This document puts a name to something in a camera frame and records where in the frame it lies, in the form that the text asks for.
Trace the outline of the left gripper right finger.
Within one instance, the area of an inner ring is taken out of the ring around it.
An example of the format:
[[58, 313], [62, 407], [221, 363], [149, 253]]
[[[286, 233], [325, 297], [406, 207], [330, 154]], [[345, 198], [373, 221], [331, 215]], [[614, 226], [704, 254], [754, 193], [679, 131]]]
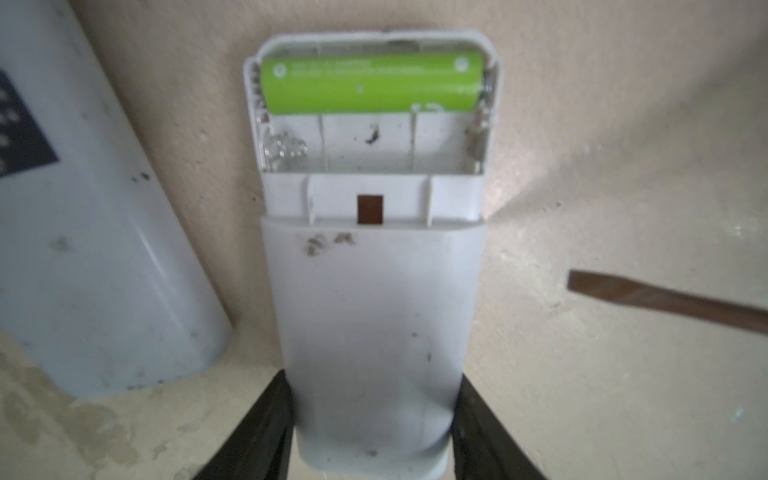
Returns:
[[546, 480], [466, 375], [451, 425], [457, 480]]

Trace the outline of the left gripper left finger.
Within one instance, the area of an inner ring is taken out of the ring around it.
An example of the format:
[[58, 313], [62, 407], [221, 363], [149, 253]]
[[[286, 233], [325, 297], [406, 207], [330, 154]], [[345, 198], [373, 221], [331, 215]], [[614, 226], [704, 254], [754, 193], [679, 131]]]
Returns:
[[294, 433], [294, 411], [281, 370], [195, 480], [285, 480]]

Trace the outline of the black yellow handled screwdriver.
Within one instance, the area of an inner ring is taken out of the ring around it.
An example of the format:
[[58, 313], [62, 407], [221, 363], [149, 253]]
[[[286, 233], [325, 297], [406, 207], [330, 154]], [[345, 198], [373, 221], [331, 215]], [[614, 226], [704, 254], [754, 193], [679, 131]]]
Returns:
[[567, 289], [616, 305], [682, 315], [767, 335], [767, 311], [748, 305], [584, 270], [571, 270], [568, 273]]

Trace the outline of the white remote with red buttons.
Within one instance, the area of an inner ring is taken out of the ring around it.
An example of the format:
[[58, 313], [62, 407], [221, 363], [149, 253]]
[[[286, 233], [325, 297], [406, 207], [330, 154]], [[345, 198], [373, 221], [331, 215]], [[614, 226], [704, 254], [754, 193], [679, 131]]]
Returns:
[[199, 374], [231, 335], [65, 1], [1, 5], [1, 328], [76, 397]]

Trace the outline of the white remote with green buttons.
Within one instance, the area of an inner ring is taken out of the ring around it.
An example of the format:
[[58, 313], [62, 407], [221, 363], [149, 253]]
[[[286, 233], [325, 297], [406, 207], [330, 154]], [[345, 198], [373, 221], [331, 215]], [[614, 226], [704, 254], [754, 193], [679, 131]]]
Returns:
[[[478, 51], [466, 112], [277, 115], [270, 58]], [[500, 58], [473, 30], [278, 35], [242, 67], [298, 450], [311, 467], [437, 479], [486, 240]]]

